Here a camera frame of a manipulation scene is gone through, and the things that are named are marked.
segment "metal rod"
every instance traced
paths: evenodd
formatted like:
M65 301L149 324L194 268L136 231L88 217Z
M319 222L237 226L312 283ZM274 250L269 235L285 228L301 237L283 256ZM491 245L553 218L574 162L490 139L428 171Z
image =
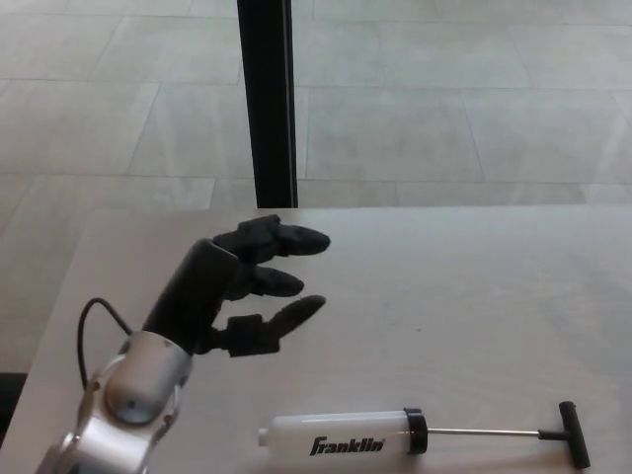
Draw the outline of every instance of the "metal rod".
M539 432L509 432L503 430L443 430L428 429L431 435L479 435L479 436L524 436L538 437Z

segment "black t-handle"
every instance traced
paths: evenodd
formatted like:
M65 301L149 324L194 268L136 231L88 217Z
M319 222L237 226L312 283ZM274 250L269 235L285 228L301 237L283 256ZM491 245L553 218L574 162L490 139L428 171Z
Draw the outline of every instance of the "black t-handle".
M573 402L560 403L560 415L562 415L564 430L562 432L540 430L538 431L538 438L565 441L569 446L573 466L576 469L587 469L591 467L591 459L589 458L589 451L584 441L584 433L582 433L582 426L575 408Z

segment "robotic hand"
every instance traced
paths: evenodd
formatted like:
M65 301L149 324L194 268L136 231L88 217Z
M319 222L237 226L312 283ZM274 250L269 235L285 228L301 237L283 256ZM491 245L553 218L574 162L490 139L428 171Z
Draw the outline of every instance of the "robotic hand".
M279 340L309 319L322 296L290 303L269 322L252 314L212 324L225 299L250 293L294 296L303 282L259 264L274 256L315 255L329 238L287 226L276 215L239 224L234 232L197 241L171 278L141 331L95 373L74 431L53 445L36 474L142 474L160 438L175 423L193 356L224 349L231 356L279 351Z

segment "franklin logo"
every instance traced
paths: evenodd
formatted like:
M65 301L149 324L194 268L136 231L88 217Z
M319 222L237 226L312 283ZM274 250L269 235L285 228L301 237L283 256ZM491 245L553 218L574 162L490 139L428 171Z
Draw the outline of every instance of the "franklin logo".
M375 441L372 437L363 437L357 441L355 438L349 442L326 442L326 436L317 436L314 438L310 456L316 454L335 454L337 452L369 452L381 451L384 447L386 439Z

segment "black pump cap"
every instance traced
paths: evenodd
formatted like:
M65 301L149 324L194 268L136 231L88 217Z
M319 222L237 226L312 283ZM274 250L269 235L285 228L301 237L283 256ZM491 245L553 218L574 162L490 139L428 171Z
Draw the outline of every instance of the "black pump cap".
M428 450L428 424L419 408L405 408L411 436L409 454L424 454Z
M565 441L569 446L573 466L576 469L587 469L591 467L589 452L584 441L582 426L577 416L573 402L560 403L560 414L562 415L562 423L564 430L562 432L546 432L539 431L538 438L547 440Z

